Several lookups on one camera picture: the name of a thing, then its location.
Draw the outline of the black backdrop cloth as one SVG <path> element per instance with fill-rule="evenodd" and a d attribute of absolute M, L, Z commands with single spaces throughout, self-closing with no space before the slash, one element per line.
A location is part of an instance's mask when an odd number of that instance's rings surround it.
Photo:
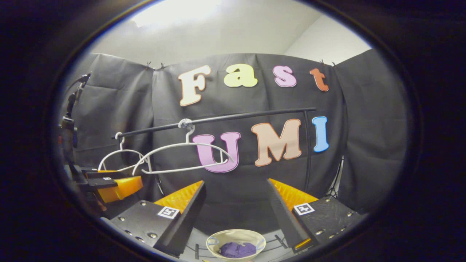
<path fill-rule="evenodd" d="M 165 149 L 135 174 L 143 187 L 130 197 L 86 203 L 97 217 L 112 219 L 137 200 L 155 202 L 202 180 L 205 201 L 194 228 L 278 230 L 268 179 L 325 197 L 337 173 L 337 199 L 361 214 L 372 213 L 392 191 L 408 151 L 411 119 L 403 83 L 374 50 L 336 66 L 286 55 L 210 55 L 152 69 L 113 55 L 84 55 L 68 71 L 56 105 L 59 125 L 78 77 L 90 73 L 71 111 L 76 165 L 97 168 L 118 149 L 115 134 L 241 113 L 278 114 L 195 124 L 191 142 L 205 146 Z"/>

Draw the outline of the purple ribbed knit garment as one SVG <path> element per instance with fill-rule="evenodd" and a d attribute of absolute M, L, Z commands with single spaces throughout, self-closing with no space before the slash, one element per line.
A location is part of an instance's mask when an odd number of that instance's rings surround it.
<path fill-rule="evenodd" d="M 257 253 L 257 248 L 251 243 L 237 243 L 237 242 L 227 242 L 223 244 L 218 253 L 226 258 L 243 258 L 255 255 Z"/>

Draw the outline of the cream round laundry hamper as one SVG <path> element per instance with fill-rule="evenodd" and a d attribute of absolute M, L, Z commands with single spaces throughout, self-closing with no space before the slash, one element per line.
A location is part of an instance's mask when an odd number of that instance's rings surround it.
<path fill-rule="evenodd" d="M 237 259 L 223 257 L 218 251 L 220 247 L 227 242 L 237 242 L 241 244 L 246 242 L 251 243 L 256 246 L 257 253 L 249 257 Z M 250 262 L 265 249 L 267 242 L 265 237 L 258 232 L 244 229 L 230 229 L 214 233 L 208 237 L 205 244 L 211 254 L 223 262 Z"/>

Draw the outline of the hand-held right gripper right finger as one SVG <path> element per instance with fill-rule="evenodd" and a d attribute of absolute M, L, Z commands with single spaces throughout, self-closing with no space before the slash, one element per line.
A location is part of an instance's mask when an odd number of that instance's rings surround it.
<path fill-rule="evenodd" d="M 270 206 L 294 253 L 322 249 L 340 240 L 363 220 L 337 198 L 316 198 L 283 182 L 268 179 Z"/>

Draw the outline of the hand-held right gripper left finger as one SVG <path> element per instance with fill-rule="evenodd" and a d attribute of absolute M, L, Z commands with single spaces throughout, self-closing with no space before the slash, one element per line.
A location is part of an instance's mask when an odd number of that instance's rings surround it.
<path fill-rule="evenodd" d="M 153 253 L 179 257 L 185 250 L 206 198 L 204 181 L 157 202 L 138 201 L 109 220 L 109 226 Z"/>

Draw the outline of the black tripod stand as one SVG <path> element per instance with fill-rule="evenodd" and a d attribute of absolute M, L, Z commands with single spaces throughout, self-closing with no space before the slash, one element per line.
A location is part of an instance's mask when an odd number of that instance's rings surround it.
<path fill-rule="evenodd" d="M 330 188 L 328 189 L 327 196 L 337 198 L 339 194 L 339 186 L 341 181 L 341 176 L 343 172 L 344 166 L 344 156 L 342 156 L 341 161 L 339 163 L 336 176 L 333 178 L 333 182 L 331 183 Z"/>

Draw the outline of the black clothes rack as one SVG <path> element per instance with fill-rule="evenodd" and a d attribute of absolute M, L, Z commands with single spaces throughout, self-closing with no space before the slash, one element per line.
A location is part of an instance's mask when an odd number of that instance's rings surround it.
<path fill-rule="evenodd" d="M 289 262 L 301 253 L 287 246 L 270 206 L 268 179 L 287 179 L 309 168 L 308 112 L 314 108 L 248 112 L 192 120 L 194 130 L 178 123 L 124 132 L 125 138 L 147 135 L 153 145 L 137 149 L 139 157 L 122 169 L 147 179 L 145 188 L 159 198 L 203 181 L 206 198 L 192 233 L 179 257 L 153 253 L 163 262 L 223 262 L 205 242 L 214 233 L 252 230 L 266 239 L 265 249 L 250 262 Z"/>

